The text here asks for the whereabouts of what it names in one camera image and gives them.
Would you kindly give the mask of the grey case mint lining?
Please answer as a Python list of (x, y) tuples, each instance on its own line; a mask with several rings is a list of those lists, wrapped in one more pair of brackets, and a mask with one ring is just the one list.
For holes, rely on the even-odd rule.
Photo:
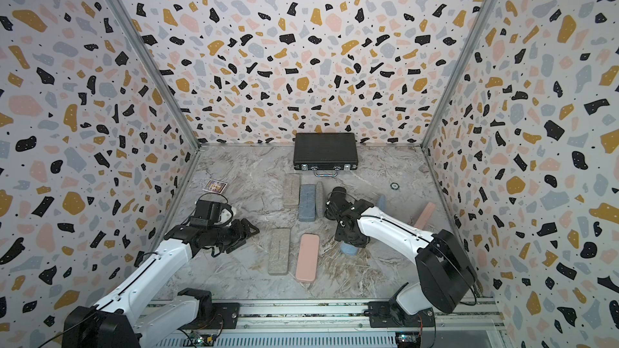
[(314, 222), (316, 219), (316, 185), (302, 185), (300, 188), (298, 219), (300, 222)]

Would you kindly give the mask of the pink glasses case grey lining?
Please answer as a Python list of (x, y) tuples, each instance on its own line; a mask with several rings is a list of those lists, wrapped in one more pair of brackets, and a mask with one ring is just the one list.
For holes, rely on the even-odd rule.
[(320, 238), (318, 235), (304, 234), (301, 237), (298, 263), (295, 273), (297, 281), (312, 283), (316, 279), (319, 260)]

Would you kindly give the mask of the black case beige lining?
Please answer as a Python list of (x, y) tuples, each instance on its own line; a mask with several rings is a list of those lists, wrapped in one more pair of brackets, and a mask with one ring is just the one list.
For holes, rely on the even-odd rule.
[(333, 188), (330, 197), (335, 199), (335, 198), (342, 198), (342, 199), (346, 199), (347, 198), (347, 190), (343, 187), (335, 187)]

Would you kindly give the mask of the mint green glasses case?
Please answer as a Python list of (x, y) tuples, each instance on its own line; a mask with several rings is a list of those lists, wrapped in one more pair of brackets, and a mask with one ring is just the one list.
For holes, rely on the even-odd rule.
[(269, 275), (285, 276), (288, 274), (290, 237), (290, 228), (277, 228), (272, 230), (269, 243)]

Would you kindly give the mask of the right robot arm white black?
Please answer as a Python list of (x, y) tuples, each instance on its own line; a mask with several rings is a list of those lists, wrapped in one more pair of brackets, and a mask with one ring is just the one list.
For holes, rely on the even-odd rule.
[(397, 325), (421, 321), (435, 309), (451, 314), (467, 294), (475, 295), (477, 274), (456, 236), (433, 233), (389, 216), (364, 199), (349, 200), (344, 188), (328, 195), (325, 217), (337, 222), (335, 240), (361, 249), (377, 240), (414, 263), (415, 284), (405, 284), (389, 299), (384, 311)]

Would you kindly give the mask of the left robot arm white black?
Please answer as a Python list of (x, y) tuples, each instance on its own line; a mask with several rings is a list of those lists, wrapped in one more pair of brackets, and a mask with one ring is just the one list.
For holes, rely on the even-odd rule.
[(175, 331), (214, 330), (217, 336), (237, 325), (237, 303), (215, 304), (211, 292), (181, 290), (148, 316), (143, 311), (169, 280), (200, 251), (212, 257), (243, 246), (258, 227), (248, 219), (217, 225), (193, 219), (173, 227), (155, 251), (124, 282), (90, 307), (79, 306), (64, 322), (64, 347), (153, 347)]

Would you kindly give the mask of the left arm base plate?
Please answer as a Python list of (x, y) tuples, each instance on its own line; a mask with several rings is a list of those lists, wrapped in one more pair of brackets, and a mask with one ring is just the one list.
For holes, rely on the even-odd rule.
[(198, 314), (184, 328), (187, 330), (235, 330), (240, 315), (240, 303), (215, 302), (200, 305)]

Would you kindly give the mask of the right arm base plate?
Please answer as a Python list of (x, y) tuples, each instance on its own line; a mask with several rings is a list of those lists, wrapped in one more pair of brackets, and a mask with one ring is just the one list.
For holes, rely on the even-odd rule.
[(398, 304), (389, 301), (370, 301), (364, 314), (372, 328), (426, 328), (435, 326), (432, 309), (414, 315), (407, 314)]

